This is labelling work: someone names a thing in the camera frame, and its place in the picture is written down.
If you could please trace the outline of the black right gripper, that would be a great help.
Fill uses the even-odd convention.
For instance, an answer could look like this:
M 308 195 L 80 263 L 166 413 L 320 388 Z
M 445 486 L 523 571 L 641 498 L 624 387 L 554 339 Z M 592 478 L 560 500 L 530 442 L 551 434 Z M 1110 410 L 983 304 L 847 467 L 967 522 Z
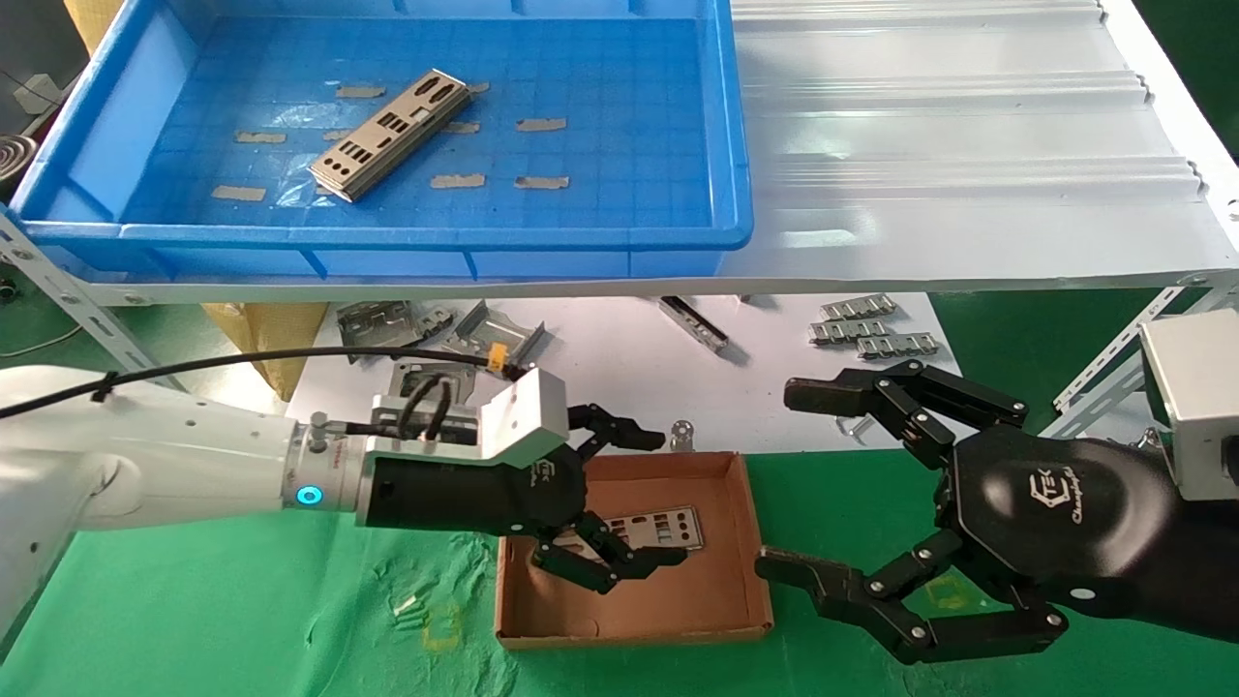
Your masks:
M 1183 499 L 1161 456 L 1027 435 L 1016 397 L 918 360 L 790 378 L 783 404 L 871 416 L 927 469 L 947 468 L 939 524 L 954 532 L 938 530 L 873 574 L 769 546 L 755 561 L 760 578 L 805 591 L 820 618 L 864 629 L 898 662 L 1044 652 L 1070 626 L 1049 604 L 1237 640 L 1237 501 Z M 955 446 L 938 413 L 981 432 Z M 930 621 L 904 605 L 955 560 L 1010 609 Z

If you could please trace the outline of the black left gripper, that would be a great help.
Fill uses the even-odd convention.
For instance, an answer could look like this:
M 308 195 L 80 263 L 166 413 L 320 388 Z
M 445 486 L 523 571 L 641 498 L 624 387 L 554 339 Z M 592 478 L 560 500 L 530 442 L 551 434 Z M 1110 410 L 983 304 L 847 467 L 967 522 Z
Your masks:
M 570 524 L 597 560 L 586 560 L 544 535 L 532 550 L 530 565 L 584 591 L 607 594 L 620 581 L 643 581 L 662 566 L 686 561 L 686 550 L 633 550 L 586 508 L 585 465 L 607 446 L 654 453 L 667 444 L 662 432 L 646 431 L 634 418 L 615 416 L 597 404 L 567 410 L 570 431 L 591 437 L 575 447 L 558 447 L 538 462 L 466 465 L 379 458 L 370 465 L 363 496 L 367 527 L 482 532 L 489 535 L 558 534 Z

